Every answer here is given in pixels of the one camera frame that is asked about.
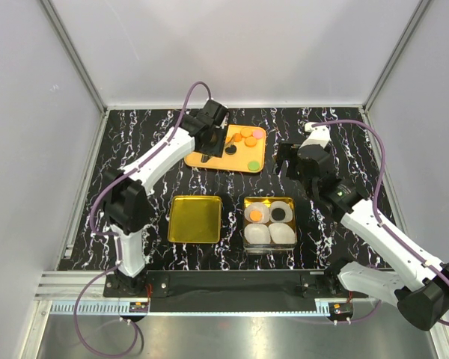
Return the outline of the black sandwich cookie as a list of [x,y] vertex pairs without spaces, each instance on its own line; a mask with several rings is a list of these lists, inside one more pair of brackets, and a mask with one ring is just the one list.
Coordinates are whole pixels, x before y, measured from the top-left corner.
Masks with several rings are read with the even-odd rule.
[[225,152],[226,152],[228,155],[233,155],[233,154],[236,153],[236,147],[235,147],[234,145],[231,145],[231,146],[229,146],[229,147],[227,147],[227,148],[225,149]]
[[287,217],[287,212],[284,209],[277,207],[271,211],[271,217],[272,220],[275,222],[285,221]]

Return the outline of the gold tin lid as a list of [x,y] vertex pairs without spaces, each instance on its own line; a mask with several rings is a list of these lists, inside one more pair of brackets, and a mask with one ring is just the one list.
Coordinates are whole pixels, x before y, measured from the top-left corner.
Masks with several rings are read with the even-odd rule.
[[222,199],[209,195],[178,195],[171,202],[168,241],[211,245],[221,238]]

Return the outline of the gold cookie tin box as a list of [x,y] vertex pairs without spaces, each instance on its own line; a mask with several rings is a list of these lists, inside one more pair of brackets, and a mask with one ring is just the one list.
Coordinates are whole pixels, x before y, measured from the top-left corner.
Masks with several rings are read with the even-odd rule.
[[[269,245],[250,245],[249,243],[247,243],[247,241],[245,240],[245,236],[244,236],[244,229],[247,225],[252,224],[250,222],[248,222],[245,219],[245,215],[244,215],[244,211],[245,208],[251,204],[251,203],[256,203],[256,202],[261,202],[264,203],[266,206],[270,206],[270,204],[273,201],[284,201],[289,203],[292,208],[293,208],[293,220],[290,223],[285,223],[288,224],[294,231],[295,235],[296,235],[296,242],[293,245],[276,245],[272,242]],[[279,251],[291,251],[295,248],[296,243],[297,243],[297,228],[296,228],[296,216],[295,216],[295,206],[294,206],[294,202],[290,197],[246,197],[244,199],[244,204],[243,204],[243,215],[244,215],[244,220],[243,220],[243,247],[244,249],[249,253],[249,254],[267,254],[267,253],[272,253],[272,252],[279,252]],[[269,225],[272,224],[272,222],[269,220],[268,223],[266,223],[265,225],[268,227],[269,229]]]

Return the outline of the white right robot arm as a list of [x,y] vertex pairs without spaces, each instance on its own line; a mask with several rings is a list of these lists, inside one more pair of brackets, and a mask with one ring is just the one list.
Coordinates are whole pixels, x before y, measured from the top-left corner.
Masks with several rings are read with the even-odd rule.
[[307,138],[300,144],[281,142],[275,172],[287,165],[286,176],[299,182],[306,198],[333,221],[363,239],[392,268],[371,269],[342,259],[326,269],[325,288],[333,296],[360,292],[390,304],[422,331],[445,325],[449,311],[449,262],[425,251],[399,230],[378,209],[382,185],[378,176],[374,194],[364,196],[356,185],[337,175],[328,149],[332,122],[306,123]]

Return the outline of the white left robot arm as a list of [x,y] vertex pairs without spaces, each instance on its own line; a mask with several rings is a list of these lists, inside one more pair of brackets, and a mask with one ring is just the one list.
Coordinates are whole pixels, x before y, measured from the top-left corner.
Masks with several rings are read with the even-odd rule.
[[146,289],[141,233],[151,217],[148,195],[155,184],[193,152],[220,157],[225,148],[229,113],[226,106],[208,99],[201,109],[179,115],[164,138],[121,170],[106,173],[100,205],[115,240],[120,287],[131,296]]

